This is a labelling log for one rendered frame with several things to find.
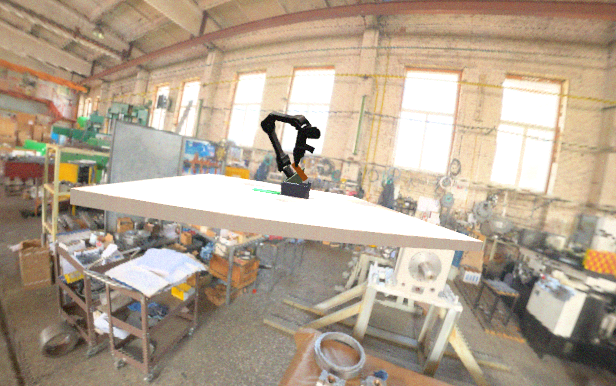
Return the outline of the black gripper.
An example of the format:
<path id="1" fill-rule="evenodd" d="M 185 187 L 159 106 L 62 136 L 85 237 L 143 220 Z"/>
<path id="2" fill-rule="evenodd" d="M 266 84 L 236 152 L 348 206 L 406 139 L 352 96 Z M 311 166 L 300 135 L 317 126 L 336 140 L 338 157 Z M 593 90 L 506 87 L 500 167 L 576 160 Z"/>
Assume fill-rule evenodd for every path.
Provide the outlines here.
<path id="1" fill-rule="evenodd" d="M 295 162 L 295 167 L 298 167 L 300 159 L 304 156 L 306 149 L 303 147 L 306 144 L 307 140 L 304 138 L 296 138 L 295 147 L 293 148 L 293 157 Z"/>

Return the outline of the orange l-shaped part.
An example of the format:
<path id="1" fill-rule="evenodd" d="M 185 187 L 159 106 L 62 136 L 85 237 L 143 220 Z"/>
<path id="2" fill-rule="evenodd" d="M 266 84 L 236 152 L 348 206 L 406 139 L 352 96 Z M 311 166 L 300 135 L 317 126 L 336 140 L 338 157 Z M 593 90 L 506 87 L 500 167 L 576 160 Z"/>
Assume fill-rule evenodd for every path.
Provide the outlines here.
<path id="1" fill-rule="evenodd" d="M 303 172 L 303 170 L 300 168 L 299 165 L 298 165 L 298 167 L 295 167 L 295 162 L 293 164 L 291 164 L 291 165 L 292 165 L 292 167 L 295 169 L 295 171 L 298 173 L 298 175 L 301 177 L 301 179 L 303 181 L 308 179 L 308 177 L 306 176 L 306 174 Z"/>

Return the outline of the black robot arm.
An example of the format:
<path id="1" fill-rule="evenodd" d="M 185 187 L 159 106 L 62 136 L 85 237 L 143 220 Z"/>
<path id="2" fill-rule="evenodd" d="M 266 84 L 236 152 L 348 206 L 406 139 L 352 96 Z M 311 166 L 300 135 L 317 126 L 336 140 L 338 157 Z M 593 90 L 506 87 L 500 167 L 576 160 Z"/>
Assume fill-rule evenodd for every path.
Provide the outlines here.
<path id="1" fill-rule="evenodd" d="M 306 140 L 307 139 L 319 140 L 321 137 L 321 130 L 317 126 L 311 127 L 312 124 L 307 120 L 307 118 L 303 114 L 287 115 L 287 114 L 273 111 L 268 115 L 268 117 L 264 121 L 261 122 L 261 127 L 262 127 L 261 129 L 263 130 L 263 132 L 265 132 L 269 136 L 270 141 L 274 147 L 278 171 L 279 172 L 283 171 L 288 179 L 292 175 L 294 175 L 296 172 L 294 172 L 292 168 L 290 167 L 291 161 L 290 161 L 289 155 L 283 152 L 280 146 L 279 138 L 275 132 L 275 129 L 276 129 L 275 121 L 276 120 L 284 122 L 284 123 L 288 123 L 293 128 L 295 127 L 294 129 L 297 130 L 296 138 L 304 138 Z"/>

